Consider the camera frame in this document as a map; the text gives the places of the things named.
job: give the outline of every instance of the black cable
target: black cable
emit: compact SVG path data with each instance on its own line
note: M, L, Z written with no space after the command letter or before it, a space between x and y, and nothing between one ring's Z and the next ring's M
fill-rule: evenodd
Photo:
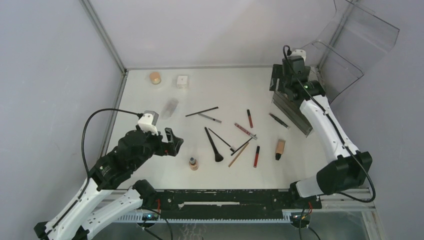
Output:
M289 62L289 59L287 58L287 54L286 54L286 50L285 50L285 48L287 48L287 52L290 52L290 46L288 46L288 45L284 45L283 47L282 47L282 53L283 53L283 55L284 55L284 59L287 61L287 63L288 63L288 66L289 66L289 68L290 68L290 70L291 70L291 72L293 73L293 75L294 75L294 77L296 77L296 79L297 79L297 81L299 82L299 84L302 86L302 88L303 88L303 90L307 93L307 95L309 96L309 98L323 111L323 113L327 116L327 118L328 118L328 120L331 122L331 124L332 124L332 126L334 127L334 129L335 129L335 132L337 133L337 136L338 136L338 138L340 139L340 141L341 141L341 143L343 144L343 146L344 146L344 148L347 150L347 152L349 152L349 154L352 156L352 158L357 162L357 164L359 165L359 167L362 169L362 171L365 173L365 176L366 176L366 179L368 179L368 182L369 182L369 185L370 185L370 187L371 187L371 190L372 190L372 197L370 198L370 199L367 199L367 200L363 200L363 199L359 199L359 198L356 198L356 197L354 197L354 196L351 196L351 195L349 195L349 194L346 194L346 193L344 193L344 192L337 192L338 194L341 194L341 195L343 195L343 196L346 196L346 197L348 197L348 198L351 198L351 199L353 199L353 200L356 200L356 201L358 201L358 202L361 202L361 203L371 203L372 201L374 201L374 199L376 199L376 189L375 189L375 187L374 187L374 183L373 183L373 181L371 180L371 177L370 177L370 175L368 175L368 172L365 170L365 168L364 168L364 166L362 166L362 164L359 162L359 160L355 157L355 155L353 154L353 152L349 149L349 147L348 146L345 146L345 144L346 144L346 142L345 142L345 140L343 139L343 137L342 137L342 135L340 134L340 131L339 131L339 129L337 128L337 126L336 126L336 124L334 123L334 121L333 121L333 119L330 117L330 115L329 115L329 113L328 112L326 112L326 110L324 109L324 107L321 105L321 104L319 104L316 100L315 100L315 98L313 98L312 97L312 95L308 92L308 90L306 90L306 88L305 88L305 86L302 84L302 82L299 80L299 78L298 78L298 76L296 75L296 72L295 72L295 70L293 69L293 67L292 67L292 65L290 64L290 62Z
M147 222L148 219L144 220L143 223L140 225L140 227L143 228L144 231L146 231L148 234L152 235L153 237L157 238L158 240L163 240L158 235L154 234L152 231L148 230L144 225Z
M303 240L303 238L302 238L302 218L303 218L303 215L304 215L304 212L305 212L305 209L306 209L306 206L308 205L308 203L306 203L305 205L304 205L304 207L303 207L303 209L302 209L302 213L300 214L300 221L299 221L299 238L300 238L300 240Z
M162 238L160 238L158 235L154 234L153 232L151 232L149 229L144 228L144 231L146 231L148 234L152 235L153 237L157 238L158 240L163 240Z
M81 197L83 196L83 194L85 193L89 182L90 182L90 171L89 171L89 167L87 165L87 160L86 160L86 153L85 153L85 149L84 149L84 143L86 140L86 131L87 131L87 127L89 125L90 120L98 113L101 112L105 112L105 111L116 111L116 112L122 112L122 113L126 113L126 114L132 114L132 115L136 115L137 117L141 118L141 116L143 116L142 113L136 113L136 112L132 112L132 111L126 111L126 110L121 110L121 109L117 109L117 108L103 108L103 109L99 109L95 112L93 112L90 117L88 117L87 121L85 122L84 125L84 129L82 130L82 137L81 137L81 155L82 155L82 162L84 163L84 168L85 168L85 172L87 173L87 181L85 182L84 188L82 189L81 193L78 196L78 199L75 200L72 205L64 212L64 214L56 221L55 224L53 224L53 226L51 227L52 229L54 229L61 221L62 219L64 219L64 217L71 211L71 209L78 203L78 201L81 199ZM48 231L43 237L41 237L41 239L46 239L46 237L50 234L51 230Z
M318 233L315 230L313 230L310 226L308 226L307 228L315 234L315 236L318 238L318 240L321 240L320 236L318 236Z
M170 223L168 222L168 220L167 220L166 218L162 217L162 216L161 216L161 214L160 214L158 211L155 211L155 210L150 209L150 208L148 208L148 207L142 206L142 207L141 207L141 209L143 209L143 210L147 210L147 211L150 211L150 212L152 212L152 213L155 213L155 214L159 215L161 219L165 220L166 224L168 225L169 232L170 232L170 234L171 234L171 240L173 240L173 239L174 239L174 234L173 234L173 232L172 232L171 225L170 225Z

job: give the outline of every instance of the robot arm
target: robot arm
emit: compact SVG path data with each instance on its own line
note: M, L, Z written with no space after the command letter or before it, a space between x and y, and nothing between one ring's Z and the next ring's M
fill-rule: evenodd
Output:
M274 64L269 90L284 94L299 108L318 134L328 162L316 175L290 185L294 201L361 186L366 173L358 162L368 172L373 161L370 154L360 152L343 131L321 84L308 80L311 67L305 66L306 52L291 54L289 47L287 54L282 64Z
M162 142L163 136L155 126L158 117L153 111L144 112L136 130L127 132L111 152L97 160L89 171L89 178L66 207L51 221L40 222L34 227L38 238L92 239L119 216L141 207L146 198L154 194L147 181L138 181L122 198L92 213L103 199L153 155L178 154L184 140L176 137L170 128L165 128L168 142Z

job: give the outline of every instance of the white wall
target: white wall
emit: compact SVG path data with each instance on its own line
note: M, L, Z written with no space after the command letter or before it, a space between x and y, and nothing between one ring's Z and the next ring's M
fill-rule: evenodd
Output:
M363 4L400 33L393 50L347 91L336 114L353 142L373 157L375 204L388 239L422 239L424 2Z
M121 73L77 0L3 0L0 23L0 238L36 239L83 183L84 123ZM108 117L89 126L89 166Z
M272 65L314 40L333 0L92 0L127 68Z

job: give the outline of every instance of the black stick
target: black stick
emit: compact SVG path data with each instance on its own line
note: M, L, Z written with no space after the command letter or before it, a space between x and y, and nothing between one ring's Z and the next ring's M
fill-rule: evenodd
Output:
M216 134L214 131L212 131L210 128L207 128L207 129L209 129L209 131L211 131L213 134L215 134L215 136L217 136L219 139L221 139L221 141L223 141L228 147L230 147L231 148L231 145L230 144L228 144L228 142L226 142L224 139L222 139L220 136L218 136L218 134Z
M221 154L218 152L217 147L215 146L214 141L212 140L211 135L209 134L208 128L204 127L204 130L206 131L207 138L209 139L210 145L212 145L213 153L215 153L215 162L221 162L224 160L224 157L221 156Z
M250 142L250 140L252 140L253 137L251 137L249 140L247 140L245 143L243 143L239 148L237 148L233 153L231 153L231 156L233 156L235 153L237 153L238 150L240 150L244 145L248 144L248 142Z
M216 106L216 107L212 107L212 108L209 108L209 109L206 109L206 110L203 110L203 111L198 111L198 112L195 112L195 113L192 113L192 114L189 114L189 115L185 115L186 117L188 117L188 116L192 116L192 115L196 115L196 114L201 114L201 113L204 113L204 112L207 112L207 111L210 111L210 110L214 110L214 109L217 109L218 107Z

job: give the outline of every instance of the metal frame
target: metal frame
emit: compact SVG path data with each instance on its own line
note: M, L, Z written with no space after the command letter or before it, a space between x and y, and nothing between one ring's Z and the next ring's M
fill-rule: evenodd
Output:
M96 32L98 33L98 35L100 36L101 40L104 43L104 46L107 48L112 58L115 60L119 70L124 75L127 70L125 69L124 64L122 63L122 60L116 48L112 44L111 38L109 37L108 33L103 27L103 24L99 19L99 16L94 10L92 3L90 2L90 0L79 0L79 2L81 3L82 7L87 13L87 16L90 18L91 22L93 23Z
M104 46L107 48L112 58L116 62L117 67L122 72L122 78L120 80L119 89L116 94L114 107L119 108L121 103L121 98L124 93L128 70L125 68L116 48L114 47L109 35L107 34L103 24L101 23L99 16L97 15L92 3L90 0L79 0L91 22L94 25L95 30L99 34ZM341 34L340 30L337 30L332 36L331 42L335 44L337 42L338 36ZM106 132L103 137L103 144L101 148L100 155L104 155L107 153L108 145L110 142L110 138L112 135L113 126L115 124L117 113L113 112L109 118ZM127 190L126 189L117 189L113 191L111 195L105 198L97 207L96 210L107 205L113 200L121 197ZM368 189L350 189L345 191L354 197L361 199L368 199L371 197L370 191ZM347 198L340 194L333 195L324 195L320 197L322 209L314 209L315 212L361 212L363 221L365 223L365 228L368 233L368 238L370 240L386 240L386 236L383 231L383 227L380 222L380 218L377 214L374 203L361 203L350 198ZM268 224L268 223L290 223L290 216L293 213L298 214L301 212L301 209L284 209L281 211L281 218L278 219L249 219L249 220L219 220L219 219L211 219L211 220L181 220L181 219L168 219L170 223L256 223L256 224ZM115 221L115 223L142 223L143 213L136 210L128 212L127 214L121 216L119 219ZM147 223L164 223L165 221L162 219L156 221L147 221Z
M336 14L337 14L337 7L336 7L336 2L335 2L335 1L336 1L336 0L333 0L333 2L334 2L335 12L336 12ZM348 21L348 19L349 19L349 15L352 13L352 10L354 9L355 5L356 5L359 1L360 1L360 0L351 0L351 1L350 1L352 4L351 4L351 5L350 5L350 6L346 9L346 11L344 11L344 13L343 13L343 15L344 15L344 16L346 16L346 17L344 17L344 18L342 18L342 19L340 20L340 23L338 24L338 28L335 30L334 34L331 36L331 39L330 39L330 41L329 41L329 43L328 43L328 45L329 45L329 46L333 47L333 46L335 46L335 45L336 45L337 40L339 40L339 37L340 37L340 35L341 35L341 34L342 34L342 32L343 32L343 27L345 26L346 22L347 22L347 21ZM322 59L319 61L318 69L321 69L321 68L323 67L324 63L325 63L325 62L326 62L326 60L327 60L328 53L330 52L330 50L328 49L326 52L327 52L327 53L326 53L326 54L324 54L324 56L322 57Z

